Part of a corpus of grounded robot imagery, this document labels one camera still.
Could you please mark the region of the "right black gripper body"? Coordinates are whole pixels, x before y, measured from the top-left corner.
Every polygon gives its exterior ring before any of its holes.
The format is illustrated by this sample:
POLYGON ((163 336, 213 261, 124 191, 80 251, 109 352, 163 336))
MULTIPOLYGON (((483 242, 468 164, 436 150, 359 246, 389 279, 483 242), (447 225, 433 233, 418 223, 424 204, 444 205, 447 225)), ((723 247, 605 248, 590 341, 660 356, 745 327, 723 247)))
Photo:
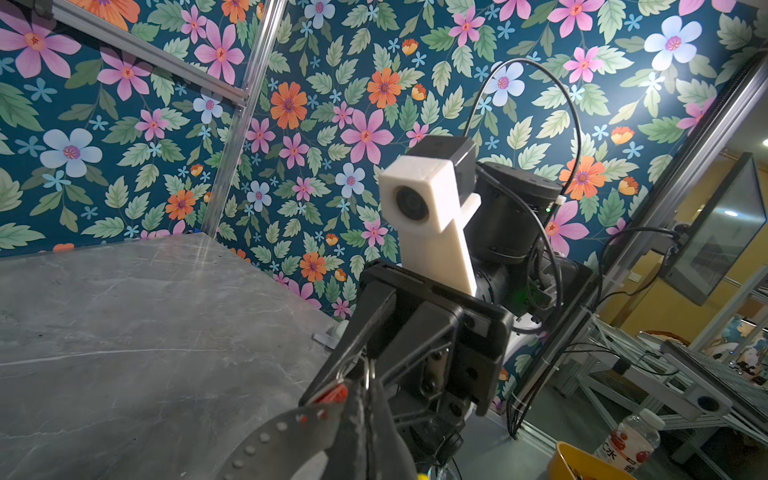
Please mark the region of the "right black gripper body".
POLYGON ((461 309, 455 339, 446 349, 447 366, 438 374, 443 384, 436 395, 447 391, 474 403, 477 415, 486 415, 505 361, 512 313, 388 262, 376 261, 364 269, 361 286, 375 281, 397 290, 400 311, 412 311, 423 301, 461 309))

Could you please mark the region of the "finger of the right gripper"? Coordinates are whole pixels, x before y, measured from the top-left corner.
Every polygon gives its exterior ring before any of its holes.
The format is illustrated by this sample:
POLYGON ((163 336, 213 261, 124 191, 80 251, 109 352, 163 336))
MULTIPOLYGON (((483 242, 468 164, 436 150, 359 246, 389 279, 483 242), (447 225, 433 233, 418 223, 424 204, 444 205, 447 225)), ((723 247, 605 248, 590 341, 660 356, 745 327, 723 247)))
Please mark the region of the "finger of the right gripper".
POLYGON ((374 378, 417 396, 435 396, 439 375, 426 365, 434 352, 455 339, 461 309, 423 301, 414 310, 393 315, 374 333, 374 378))
POLYGON ((373 334, 393 315, 396 298, 397 290, 379 281, 369 284, 362 291, 357 309, 339 343, 305 390, 299 405, 308 404, 350 358, 362 352, 373 334))

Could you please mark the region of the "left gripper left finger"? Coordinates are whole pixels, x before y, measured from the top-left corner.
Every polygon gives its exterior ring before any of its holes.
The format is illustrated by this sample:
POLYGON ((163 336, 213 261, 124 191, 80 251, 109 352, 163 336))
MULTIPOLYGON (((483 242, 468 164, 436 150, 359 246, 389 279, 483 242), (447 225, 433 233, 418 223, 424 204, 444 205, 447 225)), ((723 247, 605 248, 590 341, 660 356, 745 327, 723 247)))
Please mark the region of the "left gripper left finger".
POLYGON ((370 389, 369 377, 348 387, 337 433, 327 452, 324 480, 369 478, 370 389))

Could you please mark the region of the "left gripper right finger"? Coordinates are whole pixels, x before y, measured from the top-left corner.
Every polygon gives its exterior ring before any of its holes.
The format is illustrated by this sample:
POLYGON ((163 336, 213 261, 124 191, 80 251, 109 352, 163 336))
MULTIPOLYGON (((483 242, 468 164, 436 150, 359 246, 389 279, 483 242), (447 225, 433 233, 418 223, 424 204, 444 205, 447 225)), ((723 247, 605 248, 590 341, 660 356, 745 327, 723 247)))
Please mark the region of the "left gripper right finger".
POLYGON ((413 458, 397 431, 378 379, 369 381, 368 400, 368 478, 416 479, 413 458))

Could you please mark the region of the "red capped key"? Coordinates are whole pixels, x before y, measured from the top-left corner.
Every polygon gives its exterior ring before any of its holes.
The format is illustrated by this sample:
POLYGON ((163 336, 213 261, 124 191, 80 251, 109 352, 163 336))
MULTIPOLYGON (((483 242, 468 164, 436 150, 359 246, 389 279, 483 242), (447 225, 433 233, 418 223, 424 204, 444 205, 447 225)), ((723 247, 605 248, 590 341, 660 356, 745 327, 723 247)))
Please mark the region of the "red capped key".
POLYGON ((348 387, 342 382, 329 387, 314 400, 315 404, 343 404, 348 396, 348 387))

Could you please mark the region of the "grey yellow keyring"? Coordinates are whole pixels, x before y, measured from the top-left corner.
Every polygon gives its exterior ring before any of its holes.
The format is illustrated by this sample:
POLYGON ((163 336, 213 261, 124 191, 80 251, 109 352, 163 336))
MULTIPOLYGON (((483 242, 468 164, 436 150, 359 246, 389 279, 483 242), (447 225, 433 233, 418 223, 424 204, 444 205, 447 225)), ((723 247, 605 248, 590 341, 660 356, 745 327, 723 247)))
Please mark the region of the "grey yellow keyring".
POLYGON ((215 477, 323 479, 344 404, 310 404, 269 420, 234 448, 215 477))

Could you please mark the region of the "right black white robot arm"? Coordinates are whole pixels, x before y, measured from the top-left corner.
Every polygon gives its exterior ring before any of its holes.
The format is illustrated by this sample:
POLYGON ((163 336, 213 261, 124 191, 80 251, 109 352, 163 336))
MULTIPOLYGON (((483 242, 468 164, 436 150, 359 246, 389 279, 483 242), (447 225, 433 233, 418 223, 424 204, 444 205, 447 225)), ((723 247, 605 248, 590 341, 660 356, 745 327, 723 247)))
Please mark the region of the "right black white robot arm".
POLYGON ((499 164, 477 172, 482 203, 465 231, 475 291, 460 287, 455 256, 430 246, 420 255, 446 268, 446 279, 382 259, 368 263, 350 324, 303 403, 360 377, 357 358, 366 355, 376 377, 398 387, 391 400, 398 422, 455 418, 469 408, 484 414, 522 345, 565 332, 591 271, 559 254, 547 235, 559 186, 499 164))

